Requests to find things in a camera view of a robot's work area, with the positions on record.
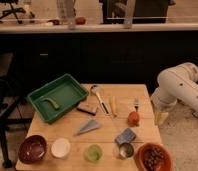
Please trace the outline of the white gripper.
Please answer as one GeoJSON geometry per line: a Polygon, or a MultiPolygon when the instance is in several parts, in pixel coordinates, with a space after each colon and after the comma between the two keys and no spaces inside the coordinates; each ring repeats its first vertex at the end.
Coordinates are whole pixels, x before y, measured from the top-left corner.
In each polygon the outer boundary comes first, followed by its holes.
{"type": "Polygon", "coordinates": [[[176,98],[163,90],[155,90],[151,95],[151,102],[158,111],[155,114],[155,124],[162,125],[168,117],[168,111],[176,105],[176,98]]]}

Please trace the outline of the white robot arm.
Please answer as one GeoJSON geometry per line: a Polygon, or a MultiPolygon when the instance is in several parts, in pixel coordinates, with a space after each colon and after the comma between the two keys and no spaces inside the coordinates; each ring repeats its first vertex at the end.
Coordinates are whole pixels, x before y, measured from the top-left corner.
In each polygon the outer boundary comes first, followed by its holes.
{"type": "Polygon", "coordinates": [[[151,95],[155,124],[162,125],[181,100],[196,112],[198,118],[198,67],[190,62],[165,69],[157,76],[158,87],[151,95]]]}

